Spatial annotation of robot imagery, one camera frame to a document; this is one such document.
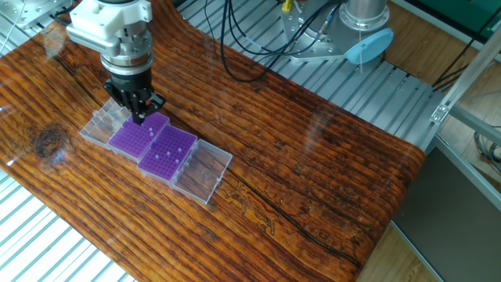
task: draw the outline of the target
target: wooden board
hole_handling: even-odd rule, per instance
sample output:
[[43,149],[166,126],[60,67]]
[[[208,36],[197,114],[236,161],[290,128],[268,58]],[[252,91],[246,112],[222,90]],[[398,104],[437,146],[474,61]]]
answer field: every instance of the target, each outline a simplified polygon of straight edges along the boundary
[[78,135],[106,72],[57,23],[0,60],[2,168],[138,280],[354,280],[423,152],[153,11],[163,113],[233,154],[211,203]]

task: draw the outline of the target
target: yellow cable connector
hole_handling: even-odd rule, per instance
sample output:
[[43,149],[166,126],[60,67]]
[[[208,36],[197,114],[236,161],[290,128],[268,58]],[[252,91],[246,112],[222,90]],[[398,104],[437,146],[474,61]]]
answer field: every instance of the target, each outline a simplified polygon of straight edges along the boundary
[[292,0],[286,0],[285,3],[282,5],[282,11],[284,12],[290,12],[292,9]]

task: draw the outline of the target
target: cylindrical metal column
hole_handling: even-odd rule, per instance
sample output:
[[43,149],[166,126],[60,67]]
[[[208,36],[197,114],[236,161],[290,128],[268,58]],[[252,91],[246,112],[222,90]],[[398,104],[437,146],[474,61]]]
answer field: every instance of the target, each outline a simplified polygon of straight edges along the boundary
[[358,20],[373,19],[381,15],[387,0],[348,0],[346,10]]

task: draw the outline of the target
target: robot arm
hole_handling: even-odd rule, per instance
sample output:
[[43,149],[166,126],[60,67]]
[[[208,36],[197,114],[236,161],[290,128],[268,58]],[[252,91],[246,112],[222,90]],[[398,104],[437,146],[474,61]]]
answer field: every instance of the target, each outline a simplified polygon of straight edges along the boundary
[[101,54],[101,63],[110,73],[104,89],[131,111],[136,124],[142,124],[165,104],[151,86],[153,40],[146,29],[153,19],[151,3],[82,0],[70,17],[70,39]]

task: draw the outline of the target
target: blue plastic part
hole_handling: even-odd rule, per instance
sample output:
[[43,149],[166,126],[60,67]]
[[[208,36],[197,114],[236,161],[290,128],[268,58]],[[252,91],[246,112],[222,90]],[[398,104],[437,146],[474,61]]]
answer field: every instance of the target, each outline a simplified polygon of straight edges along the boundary
[[385,28],[351,47],[344,56],[353,64],[360,64],[360,52],[362,63],[367,63],[381,54],[393,41],[393,31]]

